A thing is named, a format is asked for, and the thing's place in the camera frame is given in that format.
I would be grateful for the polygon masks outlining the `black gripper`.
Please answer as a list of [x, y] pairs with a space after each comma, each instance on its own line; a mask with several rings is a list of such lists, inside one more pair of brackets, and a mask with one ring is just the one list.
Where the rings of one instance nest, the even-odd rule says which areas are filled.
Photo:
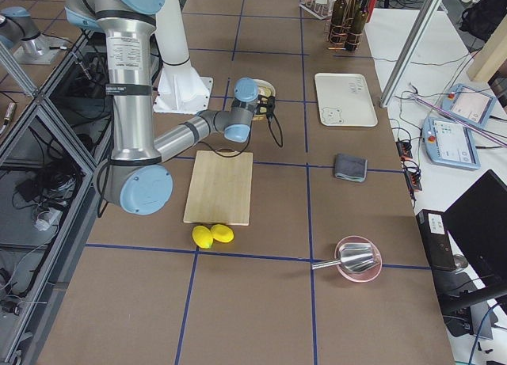
[[276, 98], [274, 96], [258, 96], [258, 103], [255, 109], [256, 119], [270, 119], [274, 117]]

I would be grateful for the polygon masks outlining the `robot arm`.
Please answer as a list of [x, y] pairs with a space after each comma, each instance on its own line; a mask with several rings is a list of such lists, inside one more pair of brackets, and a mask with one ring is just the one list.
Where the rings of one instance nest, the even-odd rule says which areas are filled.
[[59, 52], [66, 50], [63, 38], [45, 36], [27, 9], [11, 6], [1, 10], [1, 42], [20, 64], [49, 65]]
[[179, 0], [66, 0], [67, 20], [105, 34], [112, 148], [94, 176], [102, 200], [136, 215], [159, 211], [173, 179], [164, 162], [209, 135], [243, 143], [274, 88], [241, 78], [228, 111], [212, 111], [212, 80], [189, 56]]

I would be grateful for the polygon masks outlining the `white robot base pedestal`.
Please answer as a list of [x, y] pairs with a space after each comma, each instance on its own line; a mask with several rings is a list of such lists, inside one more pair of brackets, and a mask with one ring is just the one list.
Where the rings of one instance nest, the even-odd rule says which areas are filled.
[[179, 0], [165, 0], [157, 12], [155, 38], [162, 72], [154, 111], [194, 115], [205, 110], [213, 79], [202, 78], [192, 65]]

